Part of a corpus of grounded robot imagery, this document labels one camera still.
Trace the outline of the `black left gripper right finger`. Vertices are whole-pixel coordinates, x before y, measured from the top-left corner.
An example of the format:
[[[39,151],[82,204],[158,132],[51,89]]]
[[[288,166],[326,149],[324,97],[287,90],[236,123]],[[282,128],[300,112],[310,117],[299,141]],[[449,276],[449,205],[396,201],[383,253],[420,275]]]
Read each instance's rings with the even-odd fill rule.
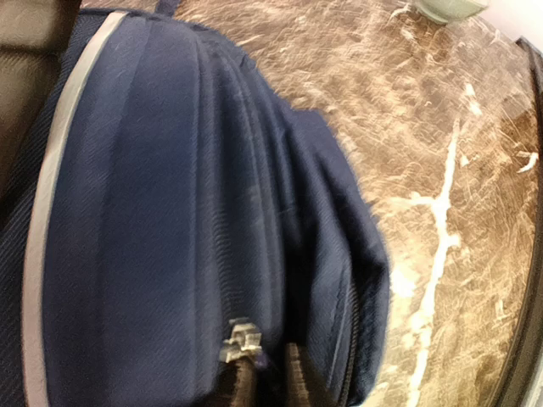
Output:
[[[305,347],[289,343],[286,347],[287,406],[330,406],[325,382],[311,362]]]

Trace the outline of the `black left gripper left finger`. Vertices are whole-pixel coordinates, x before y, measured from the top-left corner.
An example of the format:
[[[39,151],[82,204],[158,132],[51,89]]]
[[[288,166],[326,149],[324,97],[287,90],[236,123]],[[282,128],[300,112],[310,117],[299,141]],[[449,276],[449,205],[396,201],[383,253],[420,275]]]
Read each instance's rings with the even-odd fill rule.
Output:
[[[228,405],[231,407],[252,407],[255,405],[257,370],[254,361],[247,356],[228,364],[232,390]]]

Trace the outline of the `navy blue student backpack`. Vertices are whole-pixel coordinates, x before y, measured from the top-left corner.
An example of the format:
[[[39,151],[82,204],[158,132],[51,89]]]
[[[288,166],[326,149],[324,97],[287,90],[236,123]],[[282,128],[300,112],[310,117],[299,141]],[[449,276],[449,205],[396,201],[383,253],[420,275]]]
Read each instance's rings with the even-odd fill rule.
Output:
[[[389,262],[323,118],[219,32],[1,4],[1,403],[287,406],[286,347],[372,390]]]

